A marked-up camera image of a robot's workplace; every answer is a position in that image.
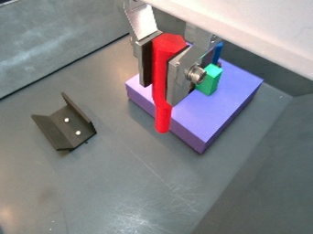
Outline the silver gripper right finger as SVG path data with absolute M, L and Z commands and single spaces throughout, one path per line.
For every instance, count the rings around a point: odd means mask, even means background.
M 192 24 L 186 25 L 187 47 L 167 61 L 166 101 L 175 106 L 188 95 L 191 85 L 203 82 L 204 66 L 212 60 L 212 51 L 221 37 Z

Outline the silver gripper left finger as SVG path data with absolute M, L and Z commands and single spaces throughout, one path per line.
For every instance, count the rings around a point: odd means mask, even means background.
M 139 84 L 147 87 L 151 84 L 151 41 L 162 34 L 162 31 L 156 27 L 152 8 L 142 0 L 123 0 L 123 11 L 131 27 Z

